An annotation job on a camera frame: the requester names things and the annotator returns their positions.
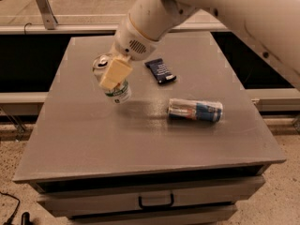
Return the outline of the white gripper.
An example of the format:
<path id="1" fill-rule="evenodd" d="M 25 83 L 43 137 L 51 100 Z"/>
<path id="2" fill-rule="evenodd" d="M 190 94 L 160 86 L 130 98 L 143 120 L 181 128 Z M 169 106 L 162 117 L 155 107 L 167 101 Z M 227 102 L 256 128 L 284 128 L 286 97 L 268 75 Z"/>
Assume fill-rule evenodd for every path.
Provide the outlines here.
<path id="1" fill-rule="evenodd" d="M 151 28 L 148 23 L 139 27 L 129 13 L 115 32 L 113 46 L 123 56 L 136 61 L 144 60 L 154 52 L 162 36 L 157 27 Z M 128 61 L 114 57 L 99 84 L 104 89 L 113 90 L 131 72 L 132 66 Z"/>

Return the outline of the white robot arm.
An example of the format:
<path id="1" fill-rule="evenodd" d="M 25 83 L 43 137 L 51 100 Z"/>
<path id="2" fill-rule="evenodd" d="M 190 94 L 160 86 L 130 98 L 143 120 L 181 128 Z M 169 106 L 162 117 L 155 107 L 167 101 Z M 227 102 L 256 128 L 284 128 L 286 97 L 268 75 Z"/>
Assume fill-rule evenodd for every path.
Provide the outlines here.
<path id="1" fill-rule="evenodd" d="M 132 71 L 131 60 L 147 58 L 170 30 L 200 9 L 300 88 L 300 0 L 137 0 L 116 30 L 100 86 L 116 87 Z"/>

